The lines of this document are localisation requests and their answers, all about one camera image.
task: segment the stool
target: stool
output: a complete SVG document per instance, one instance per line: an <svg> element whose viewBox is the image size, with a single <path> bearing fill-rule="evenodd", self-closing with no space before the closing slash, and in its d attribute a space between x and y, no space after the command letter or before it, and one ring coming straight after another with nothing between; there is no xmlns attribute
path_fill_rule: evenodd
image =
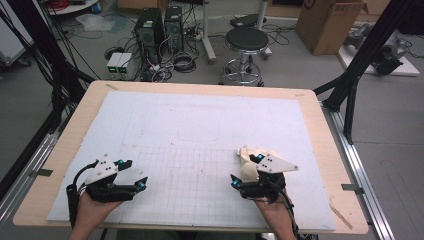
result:
<svg viewBox="0 0 424 240"><path fill-rule="evenodd" d="M240 53L240 59L233 59L225 65L219 85L224 85L223 79L228 79L243 85L258 81L257 86L263 87L261 71L253 63L252 55L261 53L268 47L267 35L256 28L238 27L227 33L225 45Z"/></svg>

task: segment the human hand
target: human hand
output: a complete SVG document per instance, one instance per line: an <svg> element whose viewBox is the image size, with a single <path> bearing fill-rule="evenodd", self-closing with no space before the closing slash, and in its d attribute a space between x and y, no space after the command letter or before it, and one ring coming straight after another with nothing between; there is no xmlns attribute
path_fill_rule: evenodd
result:
<svg viewBox="0 0 424 240"><path fill-rule="evenodd" d="M79 200L75 226L68 240L86 240L90 234L106 219L107 215L122 202L102 203L94 201L84 192Z"/></svg>
<svg viewBox="0 0 424 240"><path fill-rule="evenodd" d="M271 230L280 240L295 240L293 234L292 219L289 210L279 197L276 202L269 204L261 199L255 200L256 206L262 213L265 221L268 223Z"/></svg>

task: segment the cardboard box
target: cardboard box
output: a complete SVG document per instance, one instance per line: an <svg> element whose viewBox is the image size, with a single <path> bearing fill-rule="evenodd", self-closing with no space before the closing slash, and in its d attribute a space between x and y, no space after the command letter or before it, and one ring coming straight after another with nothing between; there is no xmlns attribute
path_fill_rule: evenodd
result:
<svg viewBox="0 0 424 240"><path fill-rule="evenodd" d="M296 32L312 55L337 54L362 9L362 0L305 0Z"/></svg>
<svg viewBox="0 0 424 240"><path fill-rule="evenodd" d="M160 8L162 14L168 6L168 0L117 0L118 8L124 10L140 10L143 8Z"/></svg>

